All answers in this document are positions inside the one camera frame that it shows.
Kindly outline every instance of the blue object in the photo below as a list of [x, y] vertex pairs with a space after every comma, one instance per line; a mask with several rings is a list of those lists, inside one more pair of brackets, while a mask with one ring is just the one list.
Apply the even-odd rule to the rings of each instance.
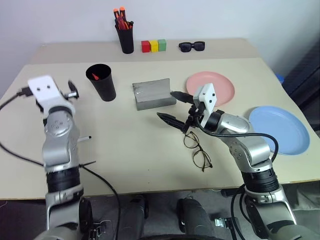
[[[256, 133], [269, 134], [278, 141], [279, 153], [283, 155], [298, 155], [306, 151], [310, 137], [303, 123], [292, 113], [275, 106], [260, 106], [255, 108], [249, 117]], [[272, 151], [274, 142], [264, 137]]]
[[276, 77], [278, 78], [279, 82], [280, 82], [281, 84], [283, 84], [284, 81], [285, 81], [285, 78], [284, 78], [283, 76], [281, 76], [280, 74], [277, 74], [277, 73], [275, 73], [275, 75], [276, 75]]

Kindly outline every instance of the table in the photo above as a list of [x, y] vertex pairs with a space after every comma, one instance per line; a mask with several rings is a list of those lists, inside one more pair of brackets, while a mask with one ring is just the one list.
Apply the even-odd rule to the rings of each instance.
[[[234, 98], [219, 109], [248, 117], [255, 107], [273, 105], [293, 113], [306, 126], [308, 150], [295, 156], [279, 155], [274, 162], [279, 182], [320, 179], [320, 139], [255, 48], [245, 39], [211, 39], [206, 40], [203, 52], [182, 53], [177, 48], [179, 42], [183, 40], [168, 40], [167, 51], [156, 53], [142, 53], [136, 42], [135, 52], [130, 55], [121, 52], [118, 42], [44, 45], [23, 67], [1, 103], [26, 86], [30, 78], [51, 75], [64, 93], [69, 91], [67, 82], [71, 79], [80, 95], [73, 100], [76, 125], [81, 136], [92, 136], [90, 141], [78, 144], [80, 162], [97, 161], [89, 168], [120, 194], [234, 188], [243, 183], [242, 176], [221, 140], [194, 130], [213, 163], [213, 169], [202, 172], [194, 166], [192, 150], [184, 146], [183, 134], [156, 115], [168, 113], [185, 121], [189, 104], [177, 102], [137, 111], [132, 88], [132, 83], [170, 78], [171, 90], [185, 91], [185, 82], [192, 74], [218, 72], [235, 87]], [[86, 69], [95, 63], [111, 67], [117, 94], [114, 101], [102, 101], [86, 79]], [[42, 161], [44, 126], [33, 97], [20, 97], [0, 112], [0, 133], [1, 142], [9, 149]], [[0, 199], [44, 198], [47, 186], [41, 167], [2, 150], [0, 159]], [[111, 193], [103, 182], [82, 169], [80, 178], [86, 196]]]

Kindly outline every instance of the black cup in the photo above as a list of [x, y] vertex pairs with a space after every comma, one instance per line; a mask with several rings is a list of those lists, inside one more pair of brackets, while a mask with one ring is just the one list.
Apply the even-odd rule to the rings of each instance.
[[132, 54], [134, 52], [133, 27], [127, 30], [119, 30], [116, 26], [122, 52], [124, 54]]
[[105, 64], [95, 64], [85, 72], [103, 101], [110, 102], [116, 98], [116, 90], [111, 76], [111, 68]]

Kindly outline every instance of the yellow block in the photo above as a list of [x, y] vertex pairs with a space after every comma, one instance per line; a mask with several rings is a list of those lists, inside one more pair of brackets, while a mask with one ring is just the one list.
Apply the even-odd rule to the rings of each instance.
[[159, 43], [157, 40], [151, 40], [149, 41], [150, 46], [151, 46], [151, 52], [155, 53], [159, 51]]

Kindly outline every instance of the gray metal block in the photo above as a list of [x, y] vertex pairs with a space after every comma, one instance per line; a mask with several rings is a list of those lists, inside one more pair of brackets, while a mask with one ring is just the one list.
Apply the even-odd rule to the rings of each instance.
[[174, 105], [177, 100], [170, 95], [170, 79], [133, 83], [138, 111]]

